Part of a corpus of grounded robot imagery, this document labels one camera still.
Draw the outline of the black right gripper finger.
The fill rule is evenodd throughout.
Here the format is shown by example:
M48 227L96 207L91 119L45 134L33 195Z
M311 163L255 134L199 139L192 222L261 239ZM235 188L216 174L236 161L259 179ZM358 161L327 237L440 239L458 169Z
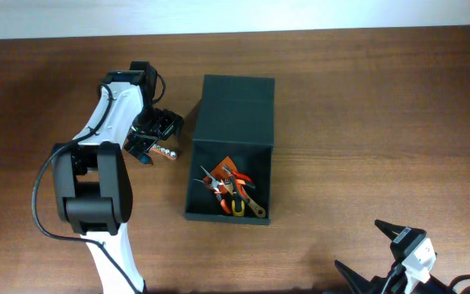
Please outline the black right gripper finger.
M375 226L393 241L401 232L400 225L394 225L383 220L375 220Z
M335 260L335 267L346 280L352 294L369 294L372 290L372 283L344 263Z

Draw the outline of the orange socket bit rail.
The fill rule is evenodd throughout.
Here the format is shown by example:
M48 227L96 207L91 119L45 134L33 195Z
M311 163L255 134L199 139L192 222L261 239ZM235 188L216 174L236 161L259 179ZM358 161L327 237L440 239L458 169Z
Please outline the orange socket bit rail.
M169 158L170 160L176 160L178 158L178 154L176 151L164 148L160 145L152 145L149 151L154 152L156 154L160 154L161 156Z

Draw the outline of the black box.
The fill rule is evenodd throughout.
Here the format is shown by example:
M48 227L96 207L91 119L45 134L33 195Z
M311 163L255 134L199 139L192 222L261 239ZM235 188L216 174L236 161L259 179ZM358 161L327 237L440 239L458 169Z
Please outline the black box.
M269 225L274 148L274 78L207 74L193 132L191 167L184 216L191 221ZM247 208L230 216L212 190L200 180L231 158L233 169L249 176L249 195L266 213L260 218Z

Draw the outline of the orange scraper with tan handle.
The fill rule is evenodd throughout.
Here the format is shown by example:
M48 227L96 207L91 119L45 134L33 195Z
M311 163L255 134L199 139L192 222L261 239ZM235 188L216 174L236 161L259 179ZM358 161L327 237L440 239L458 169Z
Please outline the orange scraper with tan handle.
M214 193L226 214L243 217L247 212L252 212L258 218L267 216L266 210L246 191L247 188L255 189L254 181L240 173L230 157L224 158L215 168L205 173L204 186Z

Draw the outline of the small red cutting pliers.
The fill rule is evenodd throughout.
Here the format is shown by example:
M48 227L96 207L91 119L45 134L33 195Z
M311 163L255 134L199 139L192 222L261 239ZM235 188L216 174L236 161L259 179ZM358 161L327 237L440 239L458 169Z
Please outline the small red cutting pliers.
M243 198L244 203L248 204L250 202L250 196L244 190L244 187L247 186L251 189L255 189L255 183L253 180L249 176L241 174L238 171L234 171L227 164L224 164L222 168L228 175L229 182L233 187L237 188L238 193Z

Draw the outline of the yellow black ratchet screwdriver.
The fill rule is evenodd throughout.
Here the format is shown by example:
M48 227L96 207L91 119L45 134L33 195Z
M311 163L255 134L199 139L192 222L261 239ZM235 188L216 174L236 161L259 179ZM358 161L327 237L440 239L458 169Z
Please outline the yellow black ratchet screwdriver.
M232 212L233 215L237 217L243 217L245 215L245 203L236 187L233 187L232 192Z

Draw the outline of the orange black needle-nose pliers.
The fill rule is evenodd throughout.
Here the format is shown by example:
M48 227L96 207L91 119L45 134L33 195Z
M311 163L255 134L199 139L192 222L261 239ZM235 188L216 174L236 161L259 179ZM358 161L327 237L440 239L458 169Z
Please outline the orange black needle-nose pliers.
M223 191L221 190L222 187L224 187L224 182L222 180L217 180L214 176L212 176L204 167L201 167L201 169L204 171L206 174L206 180L204 179L198 179L195 178L195 181L200 182L204 187L210 189L213 191L214 196L216 197L219 205L223 209L223 211L231 215L233 212L232 210L228 207L227 201L223 196Z

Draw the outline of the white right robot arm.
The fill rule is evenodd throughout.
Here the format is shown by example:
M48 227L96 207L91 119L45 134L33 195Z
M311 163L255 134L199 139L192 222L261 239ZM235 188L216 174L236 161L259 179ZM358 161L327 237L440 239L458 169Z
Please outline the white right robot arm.
M437 260L431 239L423 229L376 223L391 240L394 262L387 275L366 280L340 261L335 267L352 293L358 294L458 294L470 293L470 274L445 284L431 274Z

